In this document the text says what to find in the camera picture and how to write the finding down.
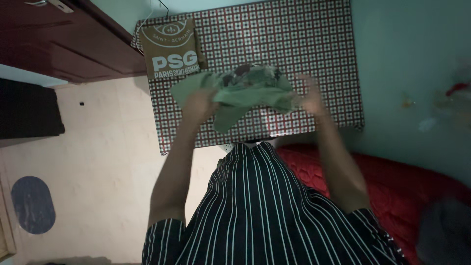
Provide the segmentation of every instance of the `red blanket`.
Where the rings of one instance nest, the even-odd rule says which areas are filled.
[[[316,146],[294,144],[277,152],[305,185],[329,197]],[[411,264],[421,264],[415,243],[420,215],[428,204],[454,197],[471,206],[471,190],[446,175],[383,158],[352,156],[366,179],[374,214]]]

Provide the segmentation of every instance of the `brown paper bag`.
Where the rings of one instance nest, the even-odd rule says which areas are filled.
[[[193,19],[142,28],[139,38],[149,79],[187,75],[206,68]]]

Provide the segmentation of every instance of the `hand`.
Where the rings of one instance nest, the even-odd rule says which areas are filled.
[[[322,116],[327,113],[324,103],[322,102],[321,93],[317,80],[309,75],[300,75],[300,79],[304,80],[309,87],[309,94],[302,100],[302,107],[314,116]]]
[[[219,103],[212,101],[216,93],[217,90],[200,89],[190,94],[182,109],[183,121],[199,127],[211,117],[219,108]]]

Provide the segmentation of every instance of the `door handle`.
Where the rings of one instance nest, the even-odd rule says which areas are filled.
[[[42,7],[42,6],[45,6],[48,4],[48,1],[47,0],[41,0],[41,1],[38,1],[38,2],[24,2],[25,4],[27,5],[31,5],[31,6],[35,6],[35,7]]]

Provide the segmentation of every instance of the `white cable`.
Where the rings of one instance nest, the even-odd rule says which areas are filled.
[[[142,25],[144,25],[146,23],[147,19],[154,12],[154,6],[152,5],[152,0],[149,0],[149,4],[150,4],[150,7],[151,7],[150,14],[144,19],[144,21],[141,23],[141,25],[139,25],[138,29],[134,33],[134,44],[136,45],[136,48],[139,50],[139,52],[142,53],[142,55],[144,55],[144,53],[141,51],[141,49],[139,49],[139,46],[138,46],[138,32],[139,32],[139,29],[142,27]]]

